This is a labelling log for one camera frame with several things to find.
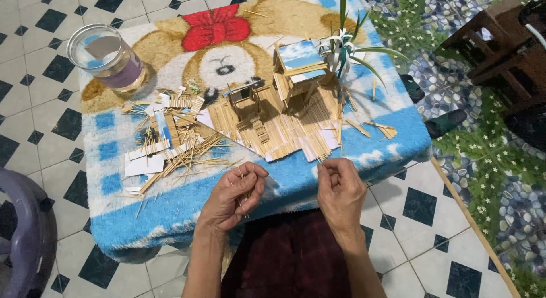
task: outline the tiled floor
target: tiled floor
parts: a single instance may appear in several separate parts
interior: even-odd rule
[[[57,261],[43,297],[176,297],[187,264],[172,246],[162,247],[160,256],[145,264],[118,264],[94,244],[78,76],[66,58],[67,39],[85,24],[125,28],[242,1],[249,0],[0,0],[0,166],[28,175],[55,200]],[[497,116],[502,105],[486,89],[471,85],[464,77],[468,66],[456,54],[432,53],[449,34],[498,0],[367,1],[385,44],[421,63],[395,59],[399,72],[412,74],[427,93],[417,105],[423,117],[457,108],[468,112],[464,128],[435,141],[435,155],[487,239],[499,247],[503,262],[516,259],[510,273],[521,294],[542,297],[544,235],[535,227],[523,233],[527,221],[516,229],[510,219],[516,204],[497,197],[496,190],[502,188],[511,198],[528,196],[529,205],[541,207],[544,155],[505,135]],[[13,224],[4,217],[14,209],[5,200],[0,192],[0,236],[9,239],[5,229]],[[523,220],[527,211],[519,205],[515,216]],[[544,212],[534,208],[530,213],[542,226]],[[509,220],[511,226],[504,227],[502,222]],[[361,223],[389,297],[510,296],[430,162],[372,186]],[[5,285],[6,271],[9,268],[0,265],[0,286]]]

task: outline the blue checkered pattern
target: blue checkered pattern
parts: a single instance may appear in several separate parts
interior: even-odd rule
[[[308,1],[327,8],[339,8],[339,0]],[[352,19],[357,17],[359,10],[360,15],[364,15],[369,8],[365,0],[347,1],[349,17]],[[363,29],[367,34],[364,46],[383,46],[369,20]],[[138,30],[138,27],[127,30]],[[376,100],[372,102],[373,74],[361,65],[352,65],[345,85],[352,92],[359,111],[352,113],[346,107],[346,118],[358,122],[374,120],[391,125],[396,128],[398,135],[393,140],[380,141],[383,134],[377,128],[365,126],[372,135],[366,138],[355,128],[346,126],[342,133],[344,150],[334,150],[332,157],[352,159],[361,177],[375,182],[396,172],[412,159],[427,159],[431,141],[389,56],[367,54],[365,60],[382,75],[386,89],[378,85]],[[124,153],[135,148],[139,121],[138,116],[122,115],[119,109],[115,109],[99,114],[85,114],[82,123],[86,135],[88,196],[94,238],[103,252],[120,261],[129,262],[139,261],[132,248],[149,248],[174,242],[189,244],[202,205],[224,170],[220,167],[209,168],[202,174],[178,179],[179,169],[171,176],[162,178],[147,192],[147,203],[136,219],[141,203],[122,197],[123,189],[142,186],[146,177],[122,179],[125,170]],[[243,158],[262,164],[270,172],[266,194],[249,220],[317,207],[313,196],[317,192],[316,162],[307,162],[301,151],[268,163],[239,145],[229,149],[230,154],[214,150],[211,157],[233,161]]]

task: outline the miniature house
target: miniature house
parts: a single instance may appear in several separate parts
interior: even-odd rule
[[[315,88],[326,77],[328,65],[310,40],[289,45],[275,45],[273,78],[278,94],[288,108],[290,98],[305,94],[307,101]]]

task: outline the blanket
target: blanket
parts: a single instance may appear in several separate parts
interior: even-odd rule
[[[127,197],[125,187],[143,186],[146,180],[145,176],[123,179],[124,153],[136,147],[135,131],[141,118],[124,115],[119,107],[127,99],[152,101],[156,86],[175,89],[189,79],[201,87],[206,105],[217,102],[228,83],[271,83],[273,43],[281,39],[279,43],[290,44],[305,35],[315,42],[330,36],[330,28],[339,27],[339,6],[339,0],[257,0],[120,30],[151,71],[147,84],[129,97],[80,73],[91,231],[106,255],[121,262],[142,262],[162,245],[190,244],[201,208],[218,178],[227,171],[221,165],[207,165],[206,169],[198,165],[195,171],[202,173],[179,179],[183,171],[179,169],[155,182],[143,204]],[[349,19],[345,27],[354,26],[358,13],[363,16],[369,8],[365,0],[347,0]],[[383,46],[370,20],[358,36],[356,45]],[[367,138],[344,125],[344,146],[332,151],[331,157],[353,160],[362,179],[377,182],[412,159],[428,159],[431,140],[389,55],[368,53],[365,60],[382,76],[385,86],[377,81],[376,98],[372,100],[375,76],[364,66],[353,64],[343,84],[351,92],[357,111],[346,106],[345,118],[390,125],[398,134],[382,140],[381,131],[367,126],[371,133]],[[260,205],[244,221],[318,207],[316,161],[307,162],[302,151],[266,162],[240,145],[228,149],[229,154],[208,154],[230,161],[253,161],[270,173]]]

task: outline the bear ear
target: bear ear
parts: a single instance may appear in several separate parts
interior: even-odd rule
[[[178,36],[180,37],[180,40],[182,40],[189,29],[188,23],[182,18],[182,16],[159,21],[155,24],[158,29],[166,31],[174,36]]]

